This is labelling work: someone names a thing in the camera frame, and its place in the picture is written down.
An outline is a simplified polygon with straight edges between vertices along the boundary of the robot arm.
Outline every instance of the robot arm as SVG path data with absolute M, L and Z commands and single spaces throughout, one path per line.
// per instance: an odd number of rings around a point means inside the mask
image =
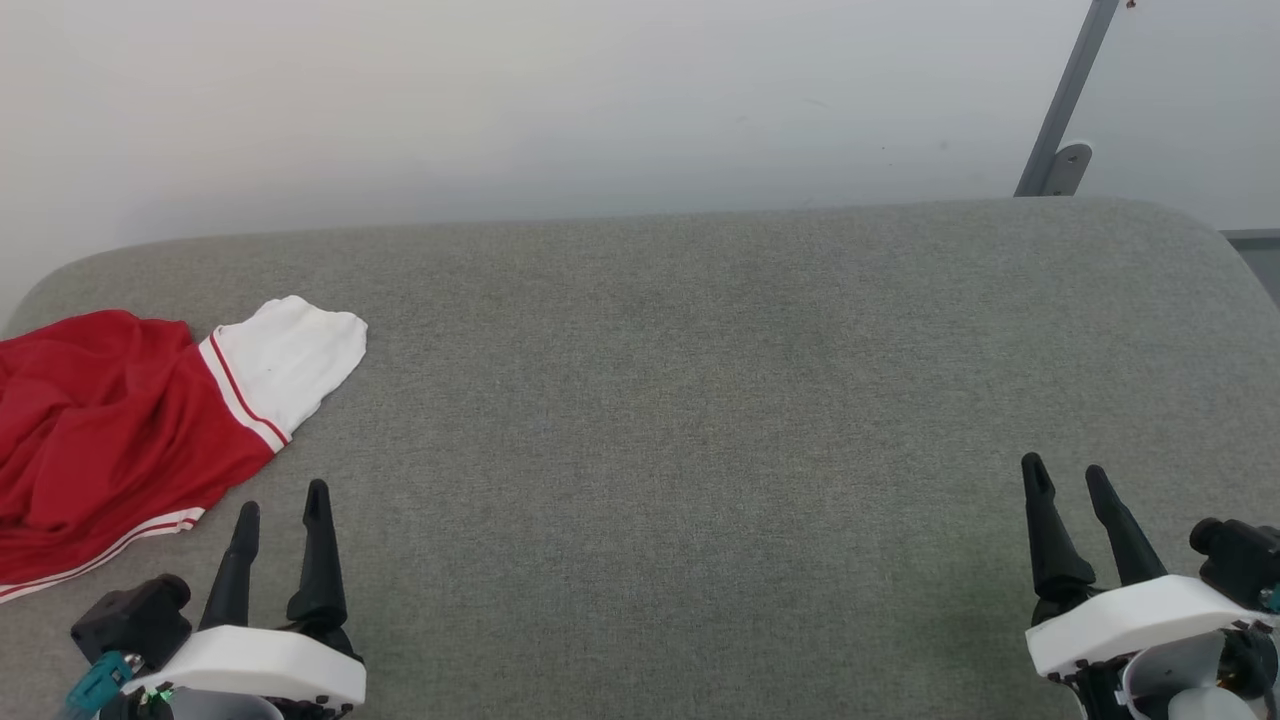
M 1192 532 L 1192 547 L 1208 556 L 1201 577 L 1170 575 L 1102 468 L 1089 466 L 1085 482 L 1111 541 L 1116 589 L 1093 587 L 1044 464 L 1023 457 L 1036 671 L 1070 688 L 1089 720 L 1256 720 L 1257 705 L 1275 720 L 1280 533 L 1203 520 Z
M 307 489 L 302 523 L 302 579 L 284 628 L 248 626 L 259 541 L 253 502 L 241 507 L 195 633 L 179 612 L 191 591 L 174 575 L 109 593 L 81 618 L 72 639 L 95 667 L 123 656 L 137 673 L 120 678 L 127 682 L 119 688 L 106 685 L 114 697 L 100 720 L 337 720 L 362 705 L 365 665 L 342 629 L 347 600 L 323 480 Z

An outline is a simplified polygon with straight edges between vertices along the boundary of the fabric cushion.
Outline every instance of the fabric cushion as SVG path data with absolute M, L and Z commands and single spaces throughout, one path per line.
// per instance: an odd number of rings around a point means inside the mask
M 297 293 L 367 355 L 182 536 L 0 607 L 4 705 L 47 714 L 102 593 L 186 578 L 241 502 L 252 619 L 332 488 L 353 717 L 1078 717 L 1027 655 L 1019 457 L 1115 583 L 1103 465 L 1171 571 L 1206 515 L 1280 520 L 1280 315 L 1166 209 L 1023 199 L 335 229 L 74 263 L 9 333 L 101 307 L 197 336 Z

